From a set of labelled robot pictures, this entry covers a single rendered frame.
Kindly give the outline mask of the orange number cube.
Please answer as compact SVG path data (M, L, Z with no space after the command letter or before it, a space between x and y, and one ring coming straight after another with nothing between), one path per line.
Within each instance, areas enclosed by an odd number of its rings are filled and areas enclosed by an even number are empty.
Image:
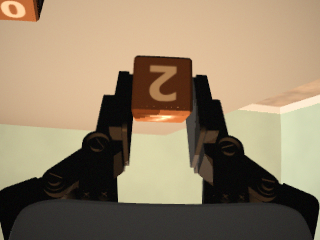
M182 123L192 113L192 60L137 55L131 111L136 121Z
M0 20L37 22L44 0L0 0Z

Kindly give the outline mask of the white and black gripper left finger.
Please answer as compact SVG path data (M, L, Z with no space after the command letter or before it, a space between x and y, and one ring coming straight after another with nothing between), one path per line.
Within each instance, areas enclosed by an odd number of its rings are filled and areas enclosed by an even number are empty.
M133 74L119 71L115 94L103 95L96 131L83 138L82 148L48 169L42 177L0 190L4 240L9 240L18 214L38 201L78 198L118 202L117 177L130 162L132 87Z

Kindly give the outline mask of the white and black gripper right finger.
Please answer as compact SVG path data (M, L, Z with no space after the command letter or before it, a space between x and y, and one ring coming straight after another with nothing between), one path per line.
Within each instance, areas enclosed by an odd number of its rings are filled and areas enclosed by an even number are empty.
M296 209L314 240L317 198L285 183L244 153L228 130L220 100L212 99L207 75L192 77L192 113L186 118L190 167L202 179L202 204L276 203ZM250 197L250 200L249 200Z

